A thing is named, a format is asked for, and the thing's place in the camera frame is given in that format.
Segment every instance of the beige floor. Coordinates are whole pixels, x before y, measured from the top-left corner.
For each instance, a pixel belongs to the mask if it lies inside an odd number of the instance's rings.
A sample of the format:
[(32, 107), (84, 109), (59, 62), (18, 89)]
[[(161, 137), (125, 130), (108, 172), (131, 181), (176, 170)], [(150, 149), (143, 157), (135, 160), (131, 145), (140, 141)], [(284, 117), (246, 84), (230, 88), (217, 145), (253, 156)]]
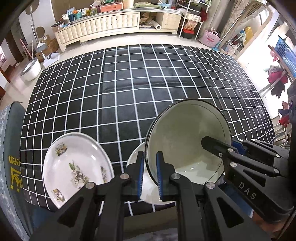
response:
[[(171, 34), (122, 34), (90, 40), (82, 45), (79, 42), (73, 43), (67, 47), (64, 53), (61, 53), (59, 62), (99, 49), (134, 44), (175, 44), (209, 49), (197, 41), (179, 38)], [(6, 89), (4, 97), (0, 101), (0, 110), (3, 110), (13, 101), (22, 102), (23, 107), (27, 108), (31, 93), (38, 79), (37, 77), (30, 82), (21, 80), (20, 73), (27, 62), (28, 59), (25, 59), (13, 72), (11, 82)]]

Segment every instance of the blue laundry basket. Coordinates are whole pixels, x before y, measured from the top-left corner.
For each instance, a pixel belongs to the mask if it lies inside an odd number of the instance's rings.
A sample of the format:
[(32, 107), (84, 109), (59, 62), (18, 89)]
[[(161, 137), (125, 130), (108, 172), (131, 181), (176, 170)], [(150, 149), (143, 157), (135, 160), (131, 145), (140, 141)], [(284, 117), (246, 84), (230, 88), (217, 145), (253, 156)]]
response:
[(293, 74), (293, 77), (296, 78), (296, 55), (280, 36), (274, 50), (288, 66), (289, 70)]

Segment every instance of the screw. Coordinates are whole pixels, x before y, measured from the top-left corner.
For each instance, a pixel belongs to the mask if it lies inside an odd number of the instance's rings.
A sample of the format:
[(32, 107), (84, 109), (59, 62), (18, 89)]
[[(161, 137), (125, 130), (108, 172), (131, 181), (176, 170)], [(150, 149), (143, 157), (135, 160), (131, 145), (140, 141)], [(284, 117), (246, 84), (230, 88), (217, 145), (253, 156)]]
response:
[(92, 188), (94, 188), (94, 183), (89, 182), (89, 183), (85, 184), (85, 187), (86, 187), (87, 189), (92, 189)]
[(123, 179), (123, 180), (126, 180), (126, 179), (129, 178), (129, 174), (123, 173), (123, 174), (120, 175), (120, 178)]
[(232, 167), (236, 167), (236, 166), (237, 166), (237, 164), (236, 164), (235, 162), (231, 162), (230, 165), (231, 165)]
[(205, 186), (208, 188), (208, 189), (214, 189), (215, 188), (215, 183), (213, 182), (208, 182), (205, 184)]
[(180, 179), (180, 174), (178, 174), (178, 173), (173, 173), (172, 175), (171, 175), (171, 177), (174, 179), (174, 180), (178, 180), (178, 179)]

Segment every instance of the pink bag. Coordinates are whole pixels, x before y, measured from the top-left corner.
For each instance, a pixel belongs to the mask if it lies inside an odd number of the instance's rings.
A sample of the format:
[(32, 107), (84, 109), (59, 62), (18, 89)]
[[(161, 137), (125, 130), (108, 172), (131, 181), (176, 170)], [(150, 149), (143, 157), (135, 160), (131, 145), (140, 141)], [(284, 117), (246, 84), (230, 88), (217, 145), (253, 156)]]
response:
[(213, 32), (206, 30), (203, 36), (200, 38), (200, 42), (210, 48), (216, 46), (216, 44), (220, 41), (220, 38)]

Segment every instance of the red storage box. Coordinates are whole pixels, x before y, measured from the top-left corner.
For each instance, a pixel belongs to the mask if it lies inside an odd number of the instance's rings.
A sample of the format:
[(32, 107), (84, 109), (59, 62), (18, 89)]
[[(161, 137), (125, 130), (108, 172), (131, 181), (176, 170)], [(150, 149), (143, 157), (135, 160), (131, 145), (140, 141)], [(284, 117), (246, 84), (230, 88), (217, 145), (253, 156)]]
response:
[(111, 3), (101, 6), (101, 12), (110, 12), (114, 10), (120, 10), (122, 9), (122, 2), (120, 3)]

